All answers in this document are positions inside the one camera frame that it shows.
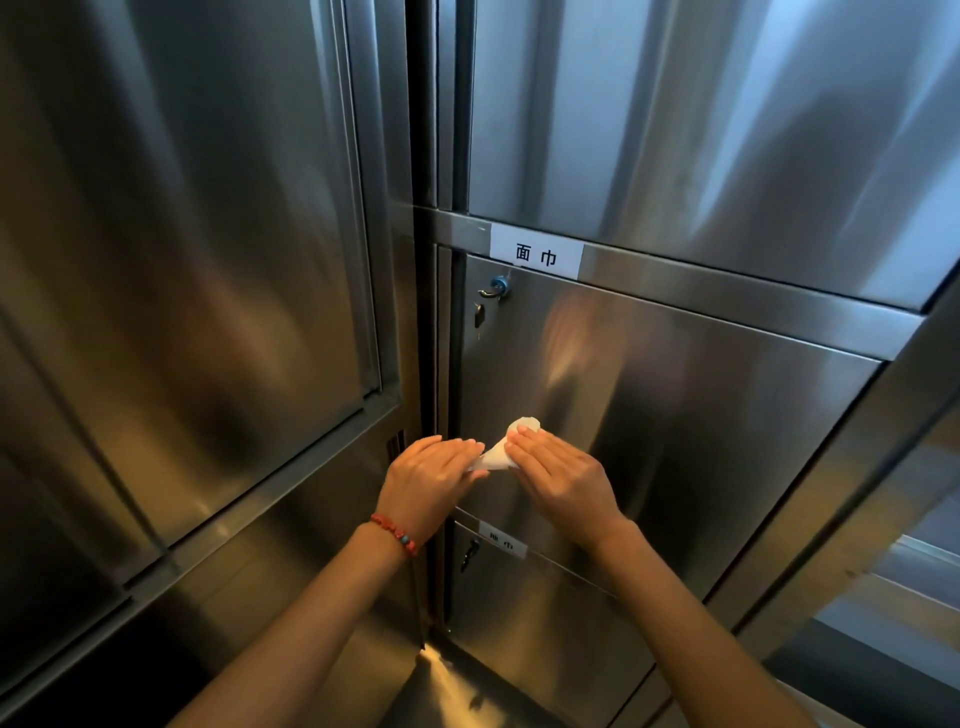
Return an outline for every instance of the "right hand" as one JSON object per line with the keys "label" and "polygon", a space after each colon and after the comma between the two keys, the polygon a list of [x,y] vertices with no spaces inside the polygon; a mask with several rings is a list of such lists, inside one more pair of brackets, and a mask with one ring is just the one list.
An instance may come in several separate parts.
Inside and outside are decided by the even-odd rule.
{"label": "right hand", "polygon": [[537,508],[566,536],[593,552],[613,532],[633,526],[616,505],[603,466],[546,430],[518,427],[507,435],[517,479]]}

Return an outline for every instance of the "floor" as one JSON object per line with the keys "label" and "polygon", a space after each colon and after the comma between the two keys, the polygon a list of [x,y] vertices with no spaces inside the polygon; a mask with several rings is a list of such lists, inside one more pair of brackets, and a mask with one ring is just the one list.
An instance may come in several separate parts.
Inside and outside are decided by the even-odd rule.
{"label": "floor", "polygon": [[567,728],[456,646],[427,646],[380,728]]}

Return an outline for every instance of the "keyhole lock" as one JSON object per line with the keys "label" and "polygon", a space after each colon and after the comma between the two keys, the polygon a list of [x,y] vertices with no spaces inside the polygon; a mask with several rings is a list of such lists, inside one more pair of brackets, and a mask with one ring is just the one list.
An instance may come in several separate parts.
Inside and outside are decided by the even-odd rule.
{"label": "keyhole lock", "polygon": [[464,554],[464,560],[460,563],[460,573],[463,573],[467,570],[467,567],[470,565],[470,561],[476,555],[476,552],[480,550],[480,540],[479,539],[470,539],[470,545],[467,547],[467,553]]}
{"label": "keyhole lock", "polygon": [[510,293],[510,282],[503,276],[496,276],[490,281],[490,288],[481,288],[477,293],[485,299],[505,299]]}

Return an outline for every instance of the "finger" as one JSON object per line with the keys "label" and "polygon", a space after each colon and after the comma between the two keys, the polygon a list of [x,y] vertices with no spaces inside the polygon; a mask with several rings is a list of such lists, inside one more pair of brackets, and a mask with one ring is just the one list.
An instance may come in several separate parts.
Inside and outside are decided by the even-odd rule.
{"label": "finger", "polygon": [[476,483],[478,480],[483,480],[489,474],[490,471],[470,471],[469,473],[464,473],[460,480],[457,481],[457,487],[455,490],[457,500],[460,500],[460,498],[465,496],[470,489],[473,488],[474,483]]}
{"label": "finger", "polygon": [[525,437],[529,437],[541,447],[546,448],[551,455],[553,455],[564,465],[569,467],[576,463],[580,451],[578,451],[572,445],[568,445],[556,435],[547,432],[545,429],[527,429],[523,435]]}
{"label": "finger", "polygon": [[510,459],[519,465],[537,489],[546,487],[547,483],[550,482],[550,473],[536,457],[513,442],[508,442],[504,449]]}
{"label": "finger", "polygon": [[513,473],[514,477],[520,482],[520,486],[526,491],[530,499],[534,501],[534,505],[537,506],[538,510],[541,509],[543,506],[543,498],[538,492],[537,486],[530,481],[527,473],[520,468],[510,468],[510,472]]}
{"label": "finger", "polygon": [[421,462],[428,464],[431,468],[441,470],[450,460],[456,457],[458,452],[464,448],[475,448],[473,440],[461,440],[459,437],[455,440],[447,440],[435,445],[433,448],[423,454]]}
{"label": "finger", "polygon": [[537,458],[538,462],[551,475],[567,470],[569,466],[557,457],[544,440],[535,438],[536,434],[531,430],[518,431],[508,435],[507,440]]}
{"label": "finger", "polygon": [[454,454],[446,463],[444,466],[444,472],[446,474],[460,477],[464,474],[464,471],[470,467],[470,464],[483,454],[483,443],[473,443],[472,440],[468,442],[471,443],[469,447],[463,448]]}
{"label": "finger", "polygon": [[581,449],[573,445],[570,445],[566,440],[564,440],[563,438],[557,437],[552,432],[547,432],[545,429],[542,429],[540,432],[546,435],[547,440],[554,446],[555,449],[560,450],[567,457],[572,457],[577,460],[582,459],[584,457],[589,457],[589,455],[587,455]]}
{"label": "finger", "polygon": [[436,445],[439,443],[443,438],[443,435],[430,435],[429,437],[421,437],[417,442],[412,443],[409,448],[398,455],[396,459],[409,460],[412,457],[416,457],[431,445]]}

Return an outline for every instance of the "white tissue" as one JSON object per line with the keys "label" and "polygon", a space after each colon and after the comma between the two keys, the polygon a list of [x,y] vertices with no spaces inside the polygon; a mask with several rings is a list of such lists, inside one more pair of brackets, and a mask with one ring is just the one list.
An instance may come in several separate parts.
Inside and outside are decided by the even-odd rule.
{"label": "white tissue", "polygon": [[[540,420],[538,420],[536,417],[521,417],[519,420],[514,420],[510,423],[510,426],[507,427],[507,432],[512,432],[521,425],[529,427],[536,432],[540,429]],[[515,468],[516,463],[510,459],[510,456],[503,448],[503,446],[506,444],[507,436],[504,435],[502,438],[500,438],[500,442],[474,460],[473,465],[469,467],[469,470],[505,471],[508,468]]]}

